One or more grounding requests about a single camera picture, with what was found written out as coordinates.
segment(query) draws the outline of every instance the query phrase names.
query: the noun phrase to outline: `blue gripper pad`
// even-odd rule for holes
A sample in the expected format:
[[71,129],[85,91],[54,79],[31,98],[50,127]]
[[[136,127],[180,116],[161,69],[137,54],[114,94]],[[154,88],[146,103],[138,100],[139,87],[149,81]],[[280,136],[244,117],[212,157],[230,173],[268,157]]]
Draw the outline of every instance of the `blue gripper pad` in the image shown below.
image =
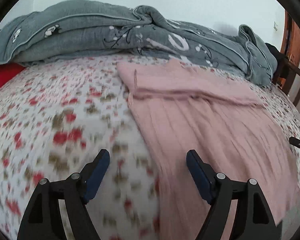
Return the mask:
[[191,150],[187,153],[186,163],[191,176],[198,188],[200,196],[202,197],[202,199],[206,200],[209,205],[211,205],[212,201],[216,197],[216,192],[214,189],[215,183],[214,179],[212,178],[213,174],[210,174],[210,179],[208,179],[208,176],[203,170],[203,165],[205,164],[208,166],[208,168],[210,167],[210,169],[208,169],[210,173],[214,173],[213,169],[210,165],[202,162],[195,150]]
[[87,191],[86,194],[83,196],[83,200],[86,203],[88,203],[91,199],[93,199],[96,196],[101,181],[109,167],[109,164],[110,164],[110,154],[109,152],[106,151],[105,153],[103,153],[97,166],[93,170],[89,179],[87,179],[86,181]]

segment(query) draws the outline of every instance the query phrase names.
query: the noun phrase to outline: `floral bed sheet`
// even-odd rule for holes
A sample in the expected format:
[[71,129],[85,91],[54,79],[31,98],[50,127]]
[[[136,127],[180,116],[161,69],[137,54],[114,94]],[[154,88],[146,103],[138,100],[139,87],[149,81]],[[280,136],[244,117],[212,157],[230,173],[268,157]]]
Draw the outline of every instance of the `floral bed sheet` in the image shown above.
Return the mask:
[[[103,148],[110,152],[110,166],[87,205],[100,238],[158,239],[156,167],[128,109],[127,90],[116,70],[121,61],[149,67],[166,62],[119,54],[60,60],[27,68],[0,89],[0,229],[9,239],[17,239],[22,215],[41,178],[65,179]],[[300,114],[289,99],[275,86],[249,84],[287,140],[300,139]],[[300,183],[300,150],[292,146],[291,150]],[[72,240],[63,201],[60,208],[67,238]]]

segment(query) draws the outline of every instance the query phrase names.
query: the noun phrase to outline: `pink garment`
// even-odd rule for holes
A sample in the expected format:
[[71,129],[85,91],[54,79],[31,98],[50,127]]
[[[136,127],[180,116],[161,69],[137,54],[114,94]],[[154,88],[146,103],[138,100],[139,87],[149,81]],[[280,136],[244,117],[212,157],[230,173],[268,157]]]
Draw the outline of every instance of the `pink garment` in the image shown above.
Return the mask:
[[[178,60],[151,67],[119,63],[118,71],[159,169],[160,239],[194,240],[209,211],[186,166],[191,149],[232,180],[255,178],[276,223],[295,205],[300,194],[295,158],[248,85]],[[229,239],[235,204],[222,239]]]

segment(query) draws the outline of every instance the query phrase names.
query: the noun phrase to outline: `pink cloth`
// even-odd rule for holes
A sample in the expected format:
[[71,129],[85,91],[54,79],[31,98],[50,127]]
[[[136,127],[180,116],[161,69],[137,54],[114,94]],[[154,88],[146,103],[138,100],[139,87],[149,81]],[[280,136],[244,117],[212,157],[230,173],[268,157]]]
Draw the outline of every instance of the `pink cloth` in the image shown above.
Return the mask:
[[[209,211],[186,166],[191,149],[232,180],[255,178],[276,223],[295,205],[295,158],[248,85],[177,60],[151,67],[120,63],[118,71],[159,169],[160,239],[194,240]],[[233,201],[223,239],[230,236],[234,214]]]

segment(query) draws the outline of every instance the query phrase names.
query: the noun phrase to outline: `wall outlet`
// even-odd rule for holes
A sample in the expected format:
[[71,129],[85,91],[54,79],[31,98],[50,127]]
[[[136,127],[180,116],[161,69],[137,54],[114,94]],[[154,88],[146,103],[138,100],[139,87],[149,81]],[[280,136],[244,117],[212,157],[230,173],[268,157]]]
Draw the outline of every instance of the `wall outlet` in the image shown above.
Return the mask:
[[278,31],[278,25],[277,25],[277,23],[276,23],[276,22],[274,22],[274,26],[273,26],[273,28],[274,28],[276,31]]

